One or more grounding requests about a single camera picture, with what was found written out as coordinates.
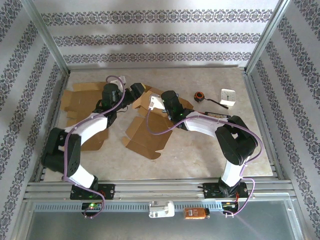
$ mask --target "beige tile floor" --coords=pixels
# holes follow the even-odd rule
[[[251,107],[246,87],[239,68],[166,68],[166,69],[111,69],[75,71],[70,74],[67,89],[73,83],[103,82],[108,75],[125,76],[127,86],[142,82],[163,91],[174,90],[180,97],[190,101],[196,111],[214,112],[240,116],[250,130],[260,136],[259,128]],[[220,100],[221,89],[236,92],[236,103],[229,109],[210,101],[197,103],[193,96],[201,91],[207,98]],[[137,110],[129,107],[126,113],[119,113],[109,128],[109,138],[99,151],[81,153],[81,165],[99,180],[132,179],[178,179],[220,177],[226,159],[217,139],[199,132],[174,129],[161,156],[147,159],[127,148],[121,142],[125,131]],[[66,113],[61,112],[58,126],[66,126]],[[272,176],[268,157],[264,153],[244,171],[245,176]],[[47,169],[45,181],[61,180],[61,174]]]

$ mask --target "clock face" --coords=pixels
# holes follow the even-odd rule
[[[234,90],[222,89],[221,90],[221,99],[225,101],[235,102],[236,101],[236,92]]]

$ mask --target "cardboard box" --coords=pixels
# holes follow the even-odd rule
[[[133,109],[138,109],[138,113],[142,116],[136,116],[131,125],[126,130],[126,136],[122,138],[123,145],[148,159],[154,160],[161,156],[161,153],[156,152],[165,148],[167,141],[170,138],[172,131],[162,135],[153,135],[147,129],[147,119],[150,95],[161,95],[164,91],[151,86],[145,86],[145,91],[140,98],[133,104]],[[187,100],[179,97],[180,103],[184,108],[193,109],[194,106]],[[148,119],[149,128],[153,132],[162,132],[173,126],[173,123],[168,119],[166,112],[161,109],[154,108]]]
[[[105,84],[106,82],[75,83],[72,85],[73,91],[64,90],[60,109],[67,112],[66,127],[80,122],[92,113],[102,98]],[[108,135],[108,129],[98,132],[81,146],[81,151],[99,150]]]

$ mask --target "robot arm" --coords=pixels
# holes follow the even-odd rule
[[[80,165],[81,145],[93,135],[101,132],[112,125],[117,118],[117,111],[125,108],[138,99],[144,92],[145,86],[135,83],[126,88],[125,94],[116,83],[107,83],[102,92],[102,99],[96,104],[96,108],[77,129],[70,135],[67,147],[67,177],[78,185],[94,191],[98,190],[98,178]],[[114,107],[124,94],[123,101],[114,110],[107,114],[101,113]],[[75,126],[65,129],[53,128],[48,136],[48,140],[41,158],[43,166],[55,172],[64,173],[64,145],[67,134]]]
[[[224,172],[219,179],[219,190],[224,197],[233,195],[240,184],[243,166],[253,154],[258,143],[246,131],[221,122],[214,122],[210,119],[223,120],[248,129],[242,119],[238,116],[232,116],[230,119],[213,116],[205,116],[205,118],[194,117],[203,116],[203,114],[192,109],[183,108],[176,93],[172,90],[165,91],[161,98],[155,95],[151,96],[149,108],[153,109],[153,107],[165,109],[169,119],[174,124],[192,117],[188,121],[181,123],[178,128],[200,132],[217,138],[223,155],[227,160]]]

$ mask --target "purple cable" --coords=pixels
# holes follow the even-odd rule
[[[207,119],[207,120],[211,120],[211,121],[213,121],[213,122],[215,122],[215,123],[227,124],[227,125],[229,125],[229,126],[231,126],[231,127],[241,129],[241,130],[243,130],[243,131],[247,132],[248,134],[250,134],[250,135],[252,135],[252,136],[255,137],[255,139],[257,140],[257,142],[258,142],[259,145],[260,145],[260,151],[259,151],[258,154],[255,155],[253,158],[251,158],[250,160],[247,160],[247,161],[244,163],[244,165],[243,165],[243,167],[242,167],[242,169],[241,169],[241,171],[240,171],[240,177],[241,177],[242,179],[244,179],[244,180],[251,180],[251,181],[252,181],[252,184],[253,184],[252,190],[251,190],[248,198],[245,200],[244,204],[242,205],[242,207],[241,207],[237,212],[233,213],[233,212],[231,212],[231,211],[224,210],[225,212],[231,214],[231,215],[228,215],[228,216],[234,216],[234,215],[237,215],[238,213],[240,213],[240,212],[242,211],[242,209],[244,209],[244,207],[247,205],[249,199],[251,198],[251,196],[252,196],[252,194],[253,194],[253,192],[254,192],[255,186],[256,186],[256,182],[255,182],[255,180],[254,180],[253,178],[244,178],[244,177],[242,177],[242,174],[243,174],[243,172],[244,172],[244,170],[245,170],[245,167],[247,166],[247,163],[250,163],[250,162],[256,160],[257,158],[259,158],[259,157],[261,156],[263,150],[264,150],[264,145],[263,145],[260,137],[258,137],[253,131],[250,131],[249,129],[247,129],[247,128],[243,127],[243,126],[240,126],[240,125],[237,125],[237,124],[228,122],[228,121],[223,121],[223,120],[219,120],[219,119],[215,119],[215,118],[211,118],[211,117],[207,117],[207,116],[202,116],[202,115],[186,117],[185,119],[179,121],[178,123],[176,123],[175,125],[173,125],[172,127],[168,128],[168,129],[166,129],[166,130],[164,130],[164,131],[161,131],[161,132],[152,132],[152,131],[150,130],[150,128],[149,128],[149,114],[150,114],[150,112],[151,112],[151,110],[149,109],[148,114],[147,114],[147,116],[146,116],[146,128],[148,129],[149,133],[151,133],[151,134],[153,134],[153,135],[161,135],[161,134],[165,134],[165,133],[167,133],[167,132],[170,132],[171,130],[173,130],[174,128],[176,128],[177,126],[179,126],[180,124],[182,124],[183,122],[187,121],[188,119]]]
[[[74,184],[75,186],[77,186],[77,187],[79,187],[79,188],[81,188],[81,189],[83,189],[83,190],[87,190],[88,192],[97,194],[97,195],[99,195],[99,196],[102,198],[102,204],[101,204],[100,210],[99,210],[95,215],[90,216],[91,219],[95,218],[96,216],[98,216],[99,213],[102,212],[102,210],[104,209],[106,200],[105,200],[105,197],[104,197],[100,192],[97,192],[97,191],[91,190],[91,189],[89,189],[89,188],[86,188],[86,187],[84,187],[84,186],[81,186],[81,185],[77,184],[76,182],[72,181],[70,178],[67,177],[67,171],[68,171],[68,142],[69,142],[70,135],[71,135],[78,127],[80,127],[82,124],[84,124],[84,123],[86,123],[86,122],[88,122],[88,121],[90,121],[90,120],[92,120],[92,119],[96,119],[96,118],[98,118],[98,117],[100,117],[100,116],[102,116],[102,115],[104,115],[104,114],[107,114],[107,113],[113,111],[113,110],[116,109],[116,108],[121,104],[121,102],[124,100],[124,98],[125,98],[125,85],[124,85],[124,83],[122,82],[122,80],[120,79],[120,77],[114,76],[114,75],[110,75],[110,76],[107,76],[107,77],[106,77],[105,81],[108,82],[108,79],[109,79],[109,78],[116,78],[116,79],[118,79],[118,80],[120,81],[121,85],[122,85],[123,94],[122,94],[122,96],[121,96],[121,98],[120,98],[120,101],[119,101],[114,107],[110,108],[109,110],[104,111],[104,112],[102,112],[102,113],[99,113],[99,114],[97,114],[97,115],[95,115],[95,116],[92,116],[91,118],[86,118],[86,119],[78,122],[78,123],[70,130],[70,132],[66,135],[66,137],[65,137],[65,142],[64,142],[64,154],[63,154],[63,156],[64,156],[64,169],[63,169],[63,180],[64,180],[65,182],[69,182],[69,183],[71,183],[71,184]]]

